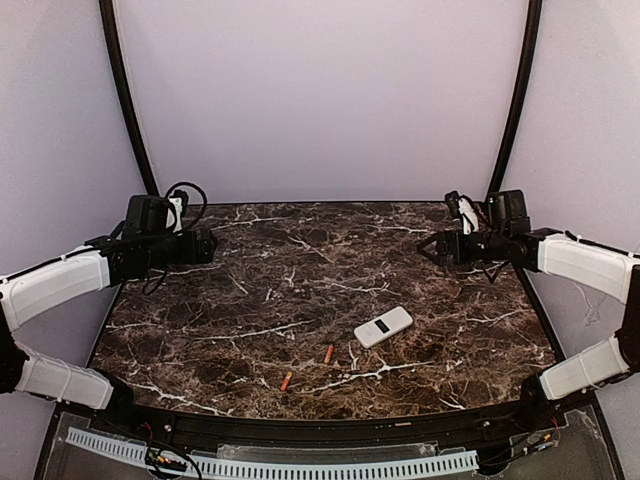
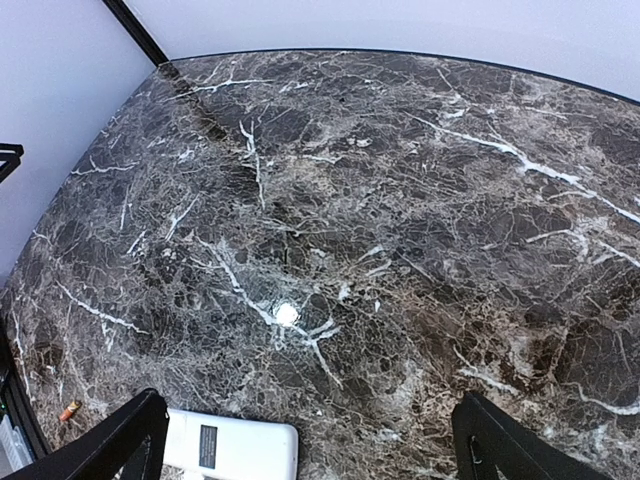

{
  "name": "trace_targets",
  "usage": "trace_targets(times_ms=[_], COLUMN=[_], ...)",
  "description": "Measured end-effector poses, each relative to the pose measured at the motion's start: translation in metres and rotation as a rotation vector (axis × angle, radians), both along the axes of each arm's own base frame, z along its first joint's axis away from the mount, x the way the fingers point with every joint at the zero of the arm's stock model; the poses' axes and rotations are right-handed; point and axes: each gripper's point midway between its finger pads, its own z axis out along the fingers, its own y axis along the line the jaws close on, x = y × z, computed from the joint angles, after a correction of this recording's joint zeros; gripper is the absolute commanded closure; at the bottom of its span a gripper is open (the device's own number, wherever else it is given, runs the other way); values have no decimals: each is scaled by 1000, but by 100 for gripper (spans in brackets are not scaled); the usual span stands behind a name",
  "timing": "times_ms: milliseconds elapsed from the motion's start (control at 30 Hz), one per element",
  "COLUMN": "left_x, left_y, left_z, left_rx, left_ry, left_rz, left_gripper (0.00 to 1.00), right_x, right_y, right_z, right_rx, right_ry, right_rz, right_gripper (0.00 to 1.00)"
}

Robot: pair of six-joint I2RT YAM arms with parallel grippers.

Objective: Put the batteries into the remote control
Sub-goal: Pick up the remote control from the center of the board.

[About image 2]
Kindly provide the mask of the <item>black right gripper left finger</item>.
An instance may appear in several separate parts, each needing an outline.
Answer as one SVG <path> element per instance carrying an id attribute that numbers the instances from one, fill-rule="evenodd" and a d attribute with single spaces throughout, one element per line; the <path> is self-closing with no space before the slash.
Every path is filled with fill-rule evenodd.
<path id="1" fill-rule="evenodd" d="M 10 479 L 158 479 L 168 410 L 154 389 L 141 391 L 90 431 L 10 474 Z"/>

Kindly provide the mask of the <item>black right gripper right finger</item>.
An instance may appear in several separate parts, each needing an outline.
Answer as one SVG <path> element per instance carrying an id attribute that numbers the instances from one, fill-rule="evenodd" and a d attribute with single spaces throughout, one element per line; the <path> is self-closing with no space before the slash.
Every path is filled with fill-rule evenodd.
<path id="1" fill-rule="evenodd" d="M 606 476 L 539 439 L 478 392 L 451 415 L 460 479 L 604 479 Z"/>

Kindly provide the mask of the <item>orange AA battery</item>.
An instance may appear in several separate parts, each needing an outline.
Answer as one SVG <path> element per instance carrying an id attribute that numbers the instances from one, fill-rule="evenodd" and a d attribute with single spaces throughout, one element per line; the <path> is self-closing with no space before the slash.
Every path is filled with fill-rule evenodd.
<path id="1" fill-rule="evenodd" d="M 69 421 L 81 406 L 82 406 L 82 402 L 80 400 L 71 401 L 63 410 L 63 412 L 59 415 L 59 421 L 60 422 Z"/>

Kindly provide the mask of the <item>white remote control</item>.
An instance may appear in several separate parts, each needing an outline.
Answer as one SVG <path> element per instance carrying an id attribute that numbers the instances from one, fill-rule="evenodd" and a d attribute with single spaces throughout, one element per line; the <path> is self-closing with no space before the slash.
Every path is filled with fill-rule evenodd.
<path id="1" fill-rule="evenodd" d="M 295 479 L 295 427 L 170 409 L 163 463 L 186 479 Z"/>

